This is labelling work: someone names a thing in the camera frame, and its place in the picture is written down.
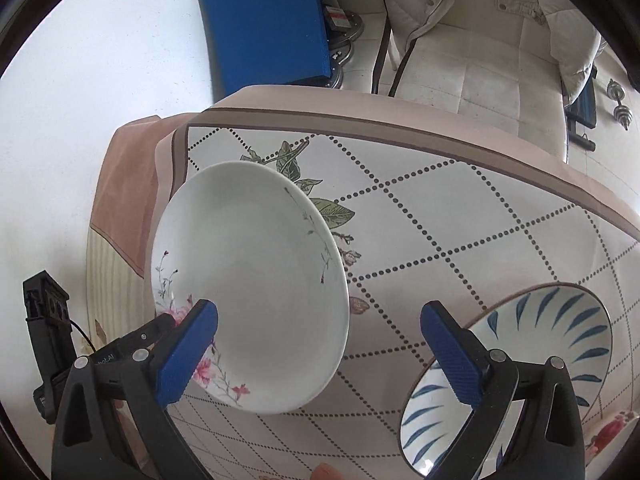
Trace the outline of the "person left hand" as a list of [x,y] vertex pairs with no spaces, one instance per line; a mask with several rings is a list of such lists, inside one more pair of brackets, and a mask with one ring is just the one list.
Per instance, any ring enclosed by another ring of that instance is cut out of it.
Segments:
[[311,471],[309,480],[344,480],[344,477],[333,466],[321,463]]

